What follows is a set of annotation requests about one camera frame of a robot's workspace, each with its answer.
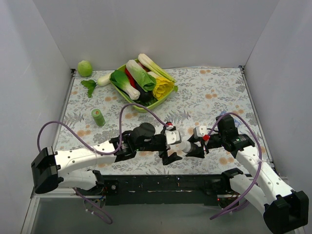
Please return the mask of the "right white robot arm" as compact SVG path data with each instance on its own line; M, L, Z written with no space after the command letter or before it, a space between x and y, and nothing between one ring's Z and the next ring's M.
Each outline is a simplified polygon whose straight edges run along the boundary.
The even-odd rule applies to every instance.
M250 139L240 134L234 123L234 113L225 113L216 117L214 128L206 126L194 128L193 135L181 143L180 149L187 156L203 158L210 149L224 148L248 171L252 180L238 168L224 171L220 187L223 192L237 192L240 197L214 215L217 218L244 206L240 202L246 199L263 215L265 224L273 234L284 234L307 225L309 216L309 198L303 191L295 191L284 182L263 161L262 151L257 138Z

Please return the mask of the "white cap pill bottle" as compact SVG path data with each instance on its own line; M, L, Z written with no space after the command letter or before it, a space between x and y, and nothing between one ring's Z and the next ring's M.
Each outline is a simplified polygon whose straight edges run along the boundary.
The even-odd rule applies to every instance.
M198 145L189 141L183 141L178 145L178 148L182 152L189 154L189 153L195 152L198 149Z

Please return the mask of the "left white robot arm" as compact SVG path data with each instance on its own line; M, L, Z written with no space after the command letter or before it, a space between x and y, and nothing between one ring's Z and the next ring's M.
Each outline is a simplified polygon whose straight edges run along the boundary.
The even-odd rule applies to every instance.
M154 126L145 122L90 148L55 151L45 147L31 163L35 193L45 194L62 187L79 188L98 195L106 185L101 173L89 170L89 167L129 160L143 151L158 152L163 165L168 165L182 159L175 153L168 154L170 146L181 141L179 131L170 123L156 134Z

